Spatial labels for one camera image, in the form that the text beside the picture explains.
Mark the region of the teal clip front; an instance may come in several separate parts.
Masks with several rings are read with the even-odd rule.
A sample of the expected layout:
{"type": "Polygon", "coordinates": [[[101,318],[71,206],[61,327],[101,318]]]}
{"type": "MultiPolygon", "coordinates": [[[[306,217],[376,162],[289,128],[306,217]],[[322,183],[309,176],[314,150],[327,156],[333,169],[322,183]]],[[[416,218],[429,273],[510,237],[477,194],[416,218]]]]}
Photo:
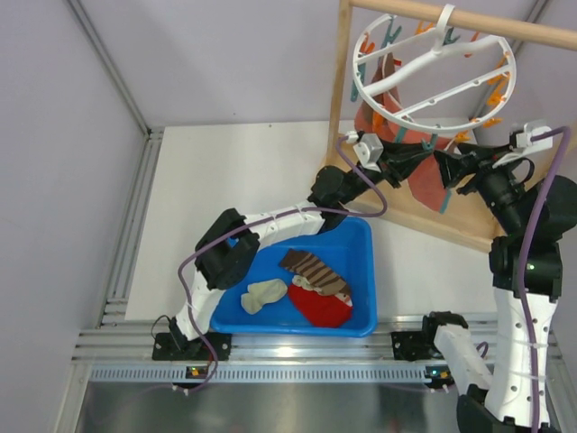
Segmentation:
{"type": "Polygon", "coordinates": [[[436,148],[436,143],[438,140],[438,134],[430,134],[428,139],[425,138],[421,139],[421,147],[425,152],[432,153],[436,148]]]}

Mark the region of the pink and brown sock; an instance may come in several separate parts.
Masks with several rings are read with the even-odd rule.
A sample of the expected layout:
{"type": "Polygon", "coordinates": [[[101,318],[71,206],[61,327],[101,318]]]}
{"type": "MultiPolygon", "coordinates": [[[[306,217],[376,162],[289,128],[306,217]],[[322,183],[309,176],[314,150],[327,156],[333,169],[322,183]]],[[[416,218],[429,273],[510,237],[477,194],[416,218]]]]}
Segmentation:
{"type": "MultiPolygon", "coordinates": [[[[385,58],[379,59],[378,67],[371,79],[371,83],[387,78],[394,74],[395,71],[395,60],[391,54],[388,54],[385,58]]],[[[400,96],[397,88],[377,95],[375,101],[391,113],[400,110],[400,96]]],[[[365,133],[373,133],[371,127],[373,111],[371,106],[366,102],[362,102],[354,118],[354,128],[365,133]]],[[[430,136],[430,134],[414,130],[405,131],[403,136],[400,136],[400,133],[401,127],[398,124],[384,118],[383,131],[377,135],[380,139],[389,142],[394,142],[395,139],[399,137],[401,143],[421,143],[421,139],[425,138],[427,140],[430,136]]],[[[433,156],[423,161],[408,177],[408,185],[415,200],[439,214],[445,212],[451,192],[444,188],[437,163],[433,156]]]]}

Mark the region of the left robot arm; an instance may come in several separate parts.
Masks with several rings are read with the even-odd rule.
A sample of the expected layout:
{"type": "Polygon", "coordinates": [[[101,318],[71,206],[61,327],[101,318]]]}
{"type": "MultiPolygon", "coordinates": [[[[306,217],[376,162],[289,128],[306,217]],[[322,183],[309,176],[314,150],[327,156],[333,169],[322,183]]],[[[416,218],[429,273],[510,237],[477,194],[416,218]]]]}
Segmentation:
{"type": "Polygon", "coordinates": [[[337,140],[337,153],[343,153],[344,143],[353,143],[358,161],[346,158],[348,171],[334,165],[321,168],[305,201],[255,216],[243,215],[232,207],[208,228],[194,252],[177,269],[185,304],[169,318],[168,332],[154,336],[153,360],[205,358],[218,362],[216,345],[220,336],[209,329],[212,316],[224,293],[249,273],[260,250],[302,235],[318,236],[336,229],[353,214],[346,204],[368,190],[373,190],[381,202],[381,209],[371,212],[371,216],[383,216],[388,202],[378,189],[379,183],[385,181],[399,188],[434,149],[424,142],[391,143],[377,134],[352,132],[337,140]]]}

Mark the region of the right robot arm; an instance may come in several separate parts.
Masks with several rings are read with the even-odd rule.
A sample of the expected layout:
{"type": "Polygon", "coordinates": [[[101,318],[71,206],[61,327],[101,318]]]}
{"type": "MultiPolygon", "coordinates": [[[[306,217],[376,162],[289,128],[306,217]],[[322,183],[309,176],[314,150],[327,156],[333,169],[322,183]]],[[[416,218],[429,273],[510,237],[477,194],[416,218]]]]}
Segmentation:
{"type": "Polygon", "coordinates": [[[457,153],[436,151],[434,157],[444,187],[478,193],[504,231],[489,253],[498,331],[492,368],[464,317],[450,311],[423,318],[420,345],[447,363],[459,393],[461,432],[551,432],[548,339],[562,294],[559,242],[576,225],[576,184],[549,173],[526,189],[514,175],[523,158],[506,146],[463,143],[457,153]]]}

